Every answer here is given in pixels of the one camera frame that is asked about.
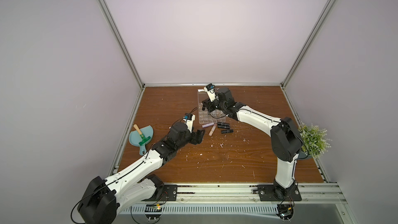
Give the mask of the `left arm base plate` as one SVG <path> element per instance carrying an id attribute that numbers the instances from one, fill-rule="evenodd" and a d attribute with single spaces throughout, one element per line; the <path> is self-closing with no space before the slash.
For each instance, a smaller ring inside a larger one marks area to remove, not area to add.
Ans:
<path id="1" fill-rule="evenodd" d="M 167 202 L 167 201 L 176 201 L 178 193 L 177 185 L 164 185 L 155 190 L 153 196 L 149 199 L 146 199 L 146 202 Z"/>

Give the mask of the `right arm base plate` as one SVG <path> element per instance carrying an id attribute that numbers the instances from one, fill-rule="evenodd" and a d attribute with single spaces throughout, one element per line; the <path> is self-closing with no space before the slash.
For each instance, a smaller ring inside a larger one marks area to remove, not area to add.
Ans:
<path id="1" fill-rule="evenodd" d="M 270 184 L 258 185 L 253 190 L 253 193 L 260 197 L 260 201 L 302 201 L 301 194 L 296 184 L 292 184 L 289 188 Z"/>

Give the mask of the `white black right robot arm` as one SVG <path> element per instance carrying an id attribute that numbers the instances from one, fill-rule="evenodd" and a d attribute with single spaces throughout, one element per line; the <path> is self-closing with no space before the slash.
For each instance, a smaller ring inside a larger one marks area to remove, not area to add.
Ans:
<path id="1" fill-rule="evenodd" d="M 295 184 L 295 167 L 302 151 L 303 141 L 294 124 L 286 117 L 272 117 L 258 112 L 246 104 L 235 101 L 228 88 L 216 89 L 213 84 L 204 87 L 208 99 L 202 101 L 202 110 L 209 113 L 219 110 L 229 118 L 249 124 L 271 138 L 271 146 L 277 157 L 277 171 L 274 188 L 280 191 L 290 190 Z"/>

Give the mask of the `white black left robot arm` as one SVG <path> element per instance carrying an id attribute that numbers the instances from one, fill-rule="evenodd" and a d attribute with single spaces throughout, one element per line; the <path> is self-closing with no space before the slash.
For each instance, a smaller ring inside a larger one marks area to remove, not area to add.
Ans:
<path id="1" fill-rule="evenodd" d="M 152 172 L 172 160 L 187 144 L 201 144 L 205 130 L 177 122 L 136 162 L 105 179 L 92 179 L 74 206 L 85 224 L 111 224 L 120 212 L 143 200 L 162 197 L 164 183 Z"/>

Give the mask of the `beige lipstick tube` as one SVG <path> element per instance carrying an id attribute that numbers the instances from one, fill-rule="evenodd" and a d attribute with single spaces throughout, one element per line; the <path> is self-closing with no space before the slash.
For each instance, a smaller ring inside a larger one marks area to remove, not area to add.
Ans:
<path id="1" fill-rule="evenodd" d="M 217 124 L 214 123 L 213 126 L 212 126 L 212 128 L 211 128 L 211 130 L 210 130 L 210 132 L 209 132 L 209 136 L 212 136 L 212 135 L 213 135 L 213 133 L 214 133 L 214 131 L 216 130 L 216 128 L 217 128 Z"/>

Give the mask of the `black silver lipstick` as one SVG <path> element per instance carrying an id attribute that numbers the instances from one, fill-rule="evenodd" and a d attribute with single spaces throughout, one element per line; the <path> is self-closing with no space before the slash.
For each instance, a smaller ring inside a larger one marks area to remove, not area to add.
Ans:
<path id="1" fill-rule="evenodd" d="M 233 133 L 233 132 L 234 132 L 233 129 L 224 129 L 224 130 L 221 130 L 221 133 L 222 133 L 222 134 Z"/>

